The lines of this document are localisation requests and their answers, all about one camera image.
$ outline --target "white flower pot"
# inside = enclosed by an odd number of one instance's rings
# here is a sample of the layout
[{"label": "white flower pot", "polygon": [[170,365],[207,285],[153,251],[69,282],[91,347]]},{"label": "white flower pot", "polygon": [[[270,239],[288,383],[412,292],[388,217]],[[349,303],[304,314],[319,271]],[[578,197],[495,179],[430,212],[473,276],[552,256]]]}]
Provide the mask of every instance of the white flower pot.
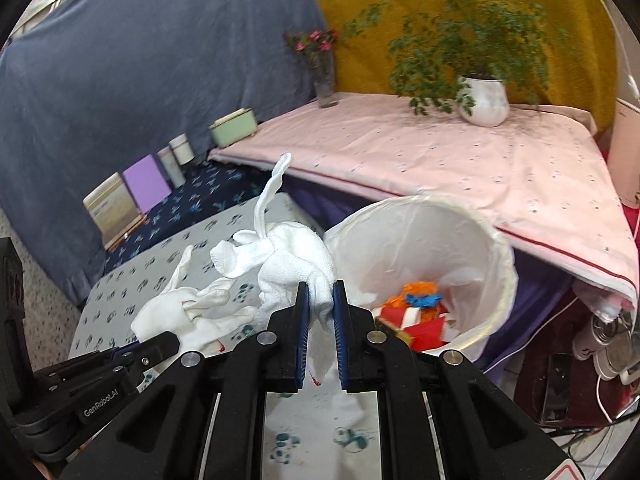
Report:
[{"label": "white flower pot", "polygon": [[471,115],[458,106],[460,116],[476,126],[498,126],[509,115],[507,92],[501,81],[466,78],[470,88],[460,92],[470,95],[476,104],[471,108]]}]

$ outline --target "metal screw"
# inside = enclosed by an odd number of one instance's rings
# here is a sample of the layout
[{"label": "metal screw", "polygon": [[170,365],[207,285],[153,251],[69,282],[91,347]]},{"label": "metal screw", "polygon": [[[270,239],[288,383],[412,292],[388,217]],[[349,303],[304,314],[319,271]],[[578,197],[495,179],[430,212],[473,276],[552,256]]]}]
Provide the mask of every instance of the metal screw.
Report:
[{"label": "metal screw", "polygon": [[191,368],[200,362],[200,354],[197,352],[187,352],[180,358],[180,362],[182,363],[182,366]]},{"label": "metal screw", "polygon": [[451,366],[458,366],[464,360],[463,355],[457,350],[447,350],[442,355],[442,358],[446,364]]},{"label": "metal screw", "polygon": [[269,332],[267,330],[266,332],[260,332],[256,339],[261,345],[272,345],[276,342],[277,338],[278,336],[276,336],[273,332]]},{"label": "metal screw", "polygon": [[372,330],[367,334],[367,341],[379,345],[386,341],[386,334],[380,330]]}]

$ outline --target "glass vase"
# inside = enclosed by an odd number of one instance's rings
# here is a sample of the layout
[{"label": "glass vase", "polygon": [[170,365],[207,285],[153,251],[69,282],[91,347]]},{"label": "glass vase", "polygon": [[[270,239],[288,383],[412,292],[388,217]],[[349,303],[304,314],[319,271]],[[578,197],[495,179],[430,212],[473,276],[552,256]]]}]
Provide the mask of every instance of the glass vase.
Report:
[{"label": "glass vase", "polygon": [[317,52],[309,60],[309,70],[316,89],[318,106],[329,108],[338,104],[338,96],[334,92],[335,70],[334,56],[331,52]]}]

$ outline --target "purple box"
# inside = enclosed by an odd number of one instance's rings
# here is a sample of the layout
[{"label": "purple box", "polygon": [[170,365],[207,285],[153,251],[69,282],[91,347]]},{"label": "purple box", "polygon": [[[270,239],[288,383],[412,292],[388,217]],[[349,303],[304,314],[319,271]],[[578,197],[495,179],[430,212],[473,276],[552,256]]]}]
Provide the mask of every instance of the purple box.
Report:
[{"label": "purple box", "polygon": [[122,177],[140,211],[148,213],[171,194],[154,158],[147,155],[122,172]]}]

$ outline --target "red and white sticker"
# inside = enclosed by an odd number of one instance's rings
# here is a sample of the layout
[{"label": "red and white sticker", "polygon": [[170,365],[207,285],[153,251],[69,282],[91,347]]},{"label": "red and white sticker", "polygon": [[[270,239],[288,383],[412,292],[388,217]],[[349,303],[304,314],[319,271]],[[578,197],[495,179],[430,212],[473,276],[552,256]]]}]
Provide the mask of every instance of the red and white sticker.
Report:
[{"label": "red and white sticker", "polygon": [[584,476],[574,461],[567,458],[545,480],[584,480]]}]

